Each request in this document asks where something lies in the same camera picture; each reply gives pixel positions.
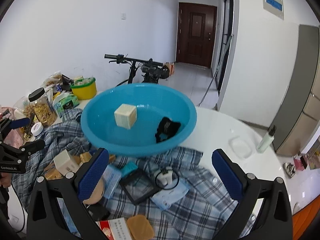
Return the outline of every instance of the plaid shirt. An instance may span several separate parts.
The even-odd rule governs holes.
[[[27,209],[34,183],[37,177],[43,176],[44,168],[62,150],[71,155],[88,151],[90,143],[84,138],[80,126],[82,111],[73,109],[65,111],[63,122],[47,128],[40,139],[45,141],[45,148],[33,154],[27,162],[25,174],[14,174],[12,186]],[[155,231],[154,239],[212,239],[226,222],[237,205],[231,200],[221,181],[207,169],[198,167],[202,153],[196,150],[177,147],[166,153],[148,158],[129,158],[118,156],[113,163],[122,168],[128,161],[134,162],[150,177],[160,167],[171,166],[178,171],[190,186],[188,193],[168,210],[161,211],[150,199],[135,206],[118,185],[111,199],[104,200],[110,211],[110,219],[142,214],[147,217]],[[65,220],[70,231],[77,234],[76,228],[62,200],[59,200]],[[253,225],[249,219],[241,236],[249,233]]]
[[[48,127],[37,138],[45,141],[45,147],[30,156],[26,163],[26,173],[12,175],[12,186],[25,210],[28,210],[36,179],[44,175],[44,168],[52,162],[56,155],[65,149],[71,155],[80,155],[90,149],[91,144],[81,130],[81,114],[81,109],[65,111],[62,123]]]
[[[198,167],[202,155],[196,150],[177,147],[149,158],[117,157],[113,163],[116,167],[122,168],[127,162],[132,161],[150,177],[153,177],[153,173],[159,167],[171,166],[188,183],[190,190],[168,210],[162,211],[150,199],[137,206],[133,205],[118,186],[111,199],[102,200],[111,213],[109,219],[142,214],[147,217],[155,231],[154,239],[212,239],[233,212],[237,201],[230,198],[218,178],[207,169]],[[59,204],[70,231],[80,236],[61,200]],[[248,234],[252,228],[252,216],[241,237]]]

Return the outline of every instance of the green lid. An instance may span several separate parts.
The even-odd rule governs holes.
[[[71,85],[71,88],[84,88],[84,87],[88,87],[90,86],[92,83],[94,83],[96,81],[95,78],[84,78],[84,79],[80,79],[77,80],[76,82],[74,82]]]

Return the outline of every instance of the gray cabinet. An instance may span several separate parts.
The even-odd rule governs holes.
[[[271,127],[279,155],[296,155],[320,120],[319,28],[299,26],[298,50],[289,88]]]

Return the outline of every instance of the red and white box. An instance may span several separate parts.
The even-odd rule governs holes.
[[[132,240],[124,218],[97,222],[109,240]]]

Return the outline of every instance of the yellow container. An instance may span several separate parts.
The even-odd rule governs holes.
[[[71,89],[79,100],[91,99],[97,94],[96,79],[85,78],[77,80],[71,85]]]

